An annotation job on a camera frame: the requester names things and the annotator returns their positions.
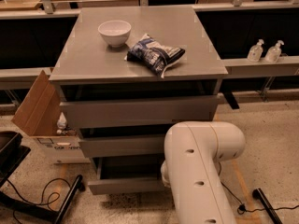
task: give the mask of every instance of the pump bottle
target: pump bottle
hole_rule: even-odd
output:
[[[276,43],[275,46],[271,47],[266,55],[265,55],[265,59],[270,62],[270,63],[275,63],[278,61],[278,58],[281,54],[281,48],[280,46],[284,45],[283,41],[278,40],[278,42]]]
[[[251,47],[247,59],[249,59],[251,62],[258,62],[263,53],[262,44],[263,40],[259,39],[259,42]]]

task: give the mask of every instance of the gray cabinet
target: gray cabinet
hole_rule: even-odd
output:
[[[97,27],[107,20],[134,25],[127,47],[112,49],[101,39]],[[146,30],[186,48],[165,78],[123,59]],[[213,120],[226,74],[191,7],[83,8],[50,82],[97,173],[88,180],[92,193],[163,190],[165,134],[180,121]]]

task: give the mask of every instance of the drawer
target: drawer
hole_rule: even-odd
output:
[[[164,190],[160,173],[162,154],[93,160],[97,161],[99,178],[88,182],[93,195]]]
[[[133,126],[171,123],[173,120],[213,120],[218,96],[62,102],[73,128]]]
[[[93,195],[165,190],[162,180],[155,177],[96,180],[89,181],[88,186]]]
[[[100,83],[62,85],[61,91],[64,99],[68,102],[154,99],[159,97],[211,95],[215,91],[216,83],[217,79]]]
[[[86,158],[164,153],[165,134],[91,138],[79,142]]]

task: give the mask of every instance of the floor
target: floor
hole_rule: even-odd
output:
[[[247,144],[241,157],[222,163],[221,180],[252,210],[262,206],[251,197],[254,189],[261,188],[274,208],[299,204],[299,91],[270,91],[268,102],[262,102],[257,92],[234,93],[240,108],[233,110],[221,97],[215,120],[227,121],[238,126]],[[0,131],[18,131],[10,120],[14,108],[0,106]],[[84,182],[96,178],[90,164],[53,164],[36,144],[23,134],[22,144],[32,149],[11,176],[10,181],[21,195],[39,203],[42,190],[53,178],[73,182],[79,174]],[[6,183],[5,194],[18,199],[13,188]],[[57,181],[49,185],[46,197],[58,192],[62,198],[67,185]],[[237,223],[273,223],[265,211],[236,212],[237,200],[226,191]],[[51,205],[58,209],[59,201]],[[299,208],[277,211],[285,224],[299,223]],[[0,207],[0,223],[46,223]],[[88,188],[77,192],[65,217],[64,224],[178,224],[170,189],[164,192],[132,193],[93,196]]]

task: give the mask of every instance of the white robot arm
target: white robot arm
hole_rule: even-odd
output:
[[[181,122],[164,141],[164,183],[170,184],[179,224],[235,224],[214,163],[237,158],[244,134],[226,122]]]

